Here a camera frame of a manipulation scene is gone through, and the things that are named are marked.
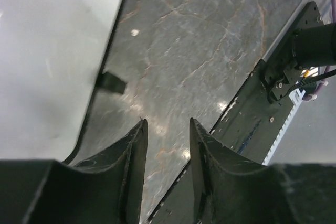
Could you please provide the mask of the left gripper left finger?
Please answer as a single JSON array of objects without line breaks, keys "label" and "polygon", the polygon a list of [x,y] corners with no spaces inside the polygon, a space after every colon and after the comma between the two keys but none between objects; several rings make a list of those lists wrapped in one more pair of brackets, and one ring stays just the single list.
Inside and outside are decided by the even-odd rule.
[{"label": "left gripper left finger", "polygon": [[148,124],[75,166],[1,161],[1,223],[139,223]]}]

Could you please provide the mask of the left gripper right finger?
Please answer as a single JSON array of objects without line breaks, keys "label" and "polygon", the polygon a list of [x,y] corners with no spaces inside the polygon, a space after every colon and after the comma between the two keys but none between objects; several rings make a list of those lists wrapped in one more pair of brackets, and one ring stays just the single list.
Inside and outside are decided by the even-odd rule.
[{"label": "left gripper right finger", "polygon": [[335,165],[255,163],[190,119],[195,223],[335,223]]}]

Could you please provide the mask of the small whiteboard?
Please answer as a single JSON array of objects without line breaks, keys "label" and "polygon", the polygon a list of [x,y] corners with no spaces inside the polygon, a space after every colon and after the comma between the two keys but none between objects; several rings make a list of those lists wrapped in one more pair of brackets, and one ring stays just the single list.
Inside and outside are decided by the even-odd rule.
[{"label": "small whiteboard", "polygon": [[1,159],[74,150],[121,0],[1,0]]}]

